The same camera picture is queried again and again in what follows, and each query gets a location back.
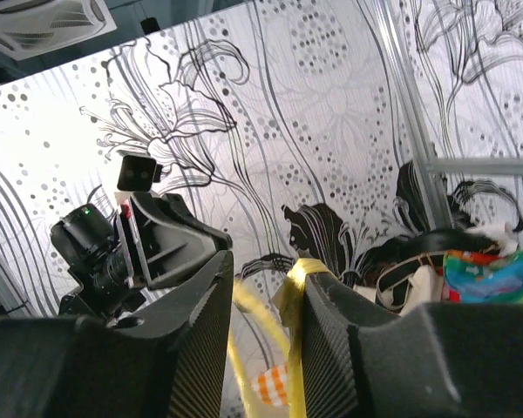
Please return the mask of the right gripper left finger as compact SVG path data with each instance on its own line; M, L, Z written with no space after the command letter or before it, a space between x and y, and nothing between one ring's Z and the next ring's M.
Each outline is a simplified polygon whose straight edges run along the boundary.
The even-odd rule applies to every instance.
M109 328L119 378L109 417L216 417L221 409L234 257L219 251L191 279Z

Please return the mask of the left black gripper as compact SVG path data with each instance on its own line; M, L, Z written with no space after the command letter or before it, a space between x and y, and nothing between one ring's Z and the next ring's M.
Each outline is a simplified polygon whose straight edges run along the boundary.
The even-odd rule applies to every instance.
M230 235L196 219L177 193L130 194L119 207L117 229L130 288L177 287L232 248Z

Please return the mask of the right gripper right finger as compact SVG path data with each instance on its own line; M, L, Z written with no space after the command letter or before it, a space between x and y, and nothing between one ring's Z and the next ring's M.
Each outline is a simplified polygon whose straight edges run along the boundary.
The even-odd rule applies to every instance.
M306 259L302 306L302 374L308 417L399 417L391 388L375 393L360 342L363 328L400 316L344 285L323 264Z

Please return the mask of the yellow trash bag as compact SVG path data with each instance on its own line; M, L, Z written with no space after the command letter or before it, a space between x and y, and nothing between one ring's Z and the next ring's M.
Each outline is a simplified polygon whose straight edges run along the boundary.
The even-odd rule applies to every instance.
M289 329L290 338L285 336L281 326L277 324L268 309L249 293L246 287L237 280L234 280L233 284L233 302L249 309L278 343L282 352L288 354L289 417L307 417L302 371L302 315L306 281L308 276L314 273L329 273L332 279L336 279L320 260L301 258L289 270L283 282L279 310L283 325ZM261 417L256 404L257 397L241 361L231 328L228 330L227 353L240 390L246 417Z

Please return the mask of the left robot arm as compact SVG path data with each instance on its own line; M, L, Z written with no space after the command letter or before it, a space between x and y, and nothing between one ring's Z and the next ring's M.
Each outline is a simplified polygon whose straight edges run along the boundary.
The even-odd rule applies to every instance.
M51 243L78 283L59 312L106 320L141 307L142 289L175 288L232 247L179 194L150 192L131 194L111 219L91 203L74 209L51 228Z

